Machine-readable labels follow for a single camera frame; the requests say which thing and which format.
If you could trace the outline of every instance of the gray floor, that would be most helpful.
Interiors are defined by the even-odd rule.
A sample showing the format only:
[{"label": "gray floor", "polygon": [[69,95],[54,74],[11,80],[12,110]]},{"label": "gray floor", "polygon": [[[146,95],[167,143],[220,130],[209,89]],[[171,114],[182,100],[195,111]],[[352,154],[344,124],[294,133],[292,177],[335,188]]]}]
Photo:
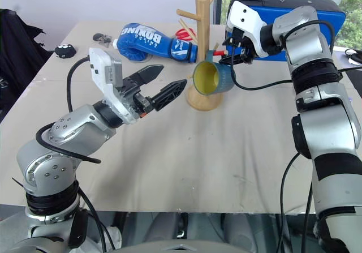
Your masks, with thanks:
[{"label": "gray floor", "polygon": [[[24,207],[19,206],[8,206],[0,205],[0,220],[7,218],[15,213],[23,211]],[[110,225],[114,212],[100,212],[99,213],[101,220],[106,225]],[[156,217],[157,213],[137,213],[135,216],[134,223],[134,233],[128,237],[124,233],[124,245],[131,246],[141,243],[144,239],[144,236],[150,227],[153,219]],[[296,221],[293,225],[300,224],[299,221],[302,220],[293,220]],[[255,240],[258,247],[259,253],[269,253],[275,252],[277,246],[277,226],[274,215],[249,215],[249,222],[252,228],[252,231],[255,236]],[[95,226],[90,227],[91,230],[89,235],[93,236],[95,239],[98,237],[97,230]],[[193,213],[189,215],[189,224],[187,229],[188,239],[201,239],[209,241],[221,242],[223,238],[223,230],[220,226],[220,214],[204,214],[204,213]],[[293,252],[300,252],[301,237],[299,234],[292,234],[291,243]],[[316,240],[312,238],[307,239],[307,252],[323,252]]]}]

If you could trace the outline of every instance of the blue case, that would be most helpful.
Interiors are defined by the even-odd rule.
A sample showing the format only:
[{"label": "blue case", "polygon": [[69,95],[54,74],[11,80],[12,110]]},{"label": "blue case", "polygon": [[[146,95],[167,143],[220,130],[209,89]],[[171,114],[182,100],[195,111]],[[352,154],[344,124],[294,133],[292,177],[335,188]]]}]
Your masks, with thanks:
[{"label": "blue case", "polygon": [[[346,14],[332,0],[231,0],[227,12],[228,14],[234,1],[240,1],[253,10],[256,10],[259,13],[260,18],[267,24],[272,24],[275,18],[282,16],[297,7],[307,5],[312,6],[317,10],[318,19],[331,22],[336,35],[346,19]],[[330,32],[328,28],[325,25],[320,25],[320,28],[329,44]],[[226,36],[231,36],[231,33],[226,32]],[[231,46],[227,46],[226,49],[231,52]],[[240,54],[240,52],[240,48],[237,48],[235,51],[236,54]],[[285,52],[257,59],[265,61],[286,61]]]}]

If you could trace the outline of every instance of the wooden base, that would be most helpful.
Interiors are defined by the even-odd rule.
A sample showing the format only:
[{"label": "wooden base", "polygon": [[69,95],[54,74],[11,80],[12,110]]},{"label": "wooden base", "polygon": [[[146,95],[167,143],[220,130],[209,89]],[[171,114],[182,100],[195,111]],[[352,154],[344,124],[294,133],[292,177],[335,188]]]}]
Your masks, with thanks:
[{"label": "wooden base", "polygon": [[186,91],[186,100],[190,106],[196,110],[208,112],[216,109],[222,102],[222,93],[204,96],[200,94],[192,85]]}]

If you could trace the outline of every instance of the black bag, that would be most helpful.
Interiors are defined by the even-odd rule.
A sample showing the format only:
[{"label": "black bag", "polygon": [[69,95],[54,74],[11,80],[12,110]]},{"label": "black bag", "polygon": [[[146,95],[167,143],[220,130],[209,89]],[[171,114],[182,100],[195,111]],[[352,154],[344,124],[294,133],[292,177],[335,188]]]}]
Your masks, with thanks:
[{"label": "black bag", "polygon": [[51,55],[34,41],[40,33],[15,11],[0,10],[0,122]]}]

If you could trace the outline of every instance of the wall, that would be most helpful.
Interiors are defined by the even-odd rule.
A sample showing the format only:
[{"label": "wall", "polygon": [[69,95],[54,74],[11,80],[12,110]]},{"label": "wall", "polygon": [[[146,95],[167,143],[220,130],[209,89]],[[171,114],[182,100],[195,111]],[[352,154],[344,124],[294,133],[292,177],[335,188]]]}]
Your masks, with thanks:
[{"label": "wall", "polygon": [[54,49],[81,20],[176,23],[179,18],[176,9],[195,12],[195,0],[0,1],[1,8],[15,10],[27,24],[46,32],[37,41],[43,41],[47,49]]}]

